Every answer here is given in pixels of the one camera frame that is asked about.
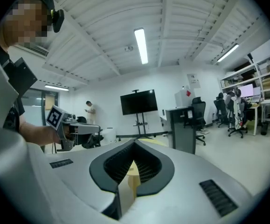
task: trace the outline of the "white shirt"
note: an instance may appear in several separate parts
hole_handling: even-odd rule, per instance
[[[94,112],[95,111],[94,105],[91,105],[87,111]],[[95,120],[96,119],[96,114],[95,113],[94,114],[89,113],[89,112],[87,112],[87,119]]]

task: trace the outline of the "floor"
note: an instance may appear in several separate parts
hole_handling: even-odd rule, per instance
[[[255,195],[270,184],[270,125],[267,135],[262,136],[258,127],[256,136],[253,136],[252,130],[244,134],[243,139],[238,133],[228,137],[227,129],[226,126],[218,128],[217,124],[208,127],[209,133],[205,135],[206,146],[197,140],[196,155],[216,165]],[[157,136],[155,139],[168,146],[167,137]],[[51,153],[51,148],[46,147],[46,153]],[[82,146],[75,146],[72,151],[83,149]],[[123,214],[133,203],[127,178],[128,176],[118,187]]]

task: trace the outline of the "ceiling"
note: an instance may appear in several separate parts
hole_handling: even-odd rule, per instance
[[[266,22],[253,0],[55,0],[55,7],[65,11],[65,20],[59,33],[39,44],[48,51],[42,76],[48,70],[57,78],[45,80],[65,76],[74,86],[176,65],[180,58],[212,65]],[[141,27],[145,65],[133,32]],[[125,51],[128,46],[133,50]]]

